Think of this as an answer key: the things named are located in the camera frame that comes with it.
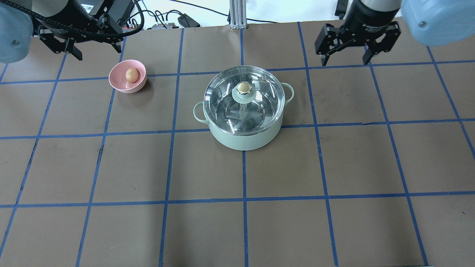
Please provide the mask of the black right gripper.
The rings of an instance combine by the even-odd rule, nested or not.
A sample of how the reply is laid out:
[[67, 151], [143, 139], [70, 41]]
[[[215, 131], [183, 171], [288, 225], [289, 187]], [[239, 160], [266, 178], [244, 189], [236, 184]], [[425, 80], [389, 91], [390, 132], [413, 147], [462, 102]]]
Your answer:
[[366, 47], [363, 65], [381, 52], [392, 50], [402, 31], [394, 21], [400, 0], [338, 0], [335, 15], [344, 20], [335, 27], [325, 24], [315, 43], [315, 53], [327, 66], [330, 56], [348, 47]]

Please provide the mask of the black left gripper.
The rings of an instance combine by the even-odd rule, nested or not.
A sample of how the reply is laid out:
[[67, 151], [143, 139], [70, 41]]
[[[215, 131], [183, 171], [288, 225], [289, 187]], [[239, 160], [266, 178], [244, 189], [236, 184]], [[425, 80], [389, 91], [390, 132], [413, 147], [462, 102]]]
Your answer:
[[48, 45], [64, 44], [64, 52], [79, 61], [83, 60], [83, 55], [76, 42], [107, 42], [117, 53], [122, 52], [123, 30], [119, 25], [125, 14], [125, 2], [122, 0], [40, 0], [39, 14], [82, 31], [77, 33], [63, 26], [39, 21], [39, 39]]

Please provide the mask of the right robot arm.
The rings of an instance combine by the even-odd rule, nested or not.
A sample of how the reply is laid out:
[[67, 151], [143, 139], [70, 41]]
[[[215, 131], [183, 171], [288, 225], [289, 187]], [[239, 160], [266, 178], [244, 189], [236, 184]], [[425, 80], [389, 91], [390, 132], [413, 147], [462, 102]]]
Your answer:
[[336, 10], [343, 25], [325, 24], [314, 43], [325, 66], [336, 52], [348, 47], [366, 47], [363, 64], [392, 50], [402, 30], [397, 13], [411, 36], [425, 46], [444, 46], [474, 35], [473, 0], [354, 0], [349, 10]]

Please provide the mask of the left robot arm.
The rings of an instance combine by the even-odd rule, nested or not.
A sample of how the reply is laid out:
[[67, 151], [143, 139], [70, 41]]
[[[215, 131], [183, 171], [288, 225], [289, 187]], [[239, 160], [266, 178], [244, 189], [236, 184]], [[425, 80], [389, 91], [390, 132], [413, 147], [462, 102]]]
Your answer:
[[1, 1], [1, 63], [19, 62], [28, 55], [33, 37], [53, 53], [66, 53], [82, 60], [77, 43], [96, 41], [120, 50], [122, 37], [98, 37], [92, 33], [121, 34], [121, 23], [132, 12], [131, 0], [14, 0], [37, 13], [40, 20]]

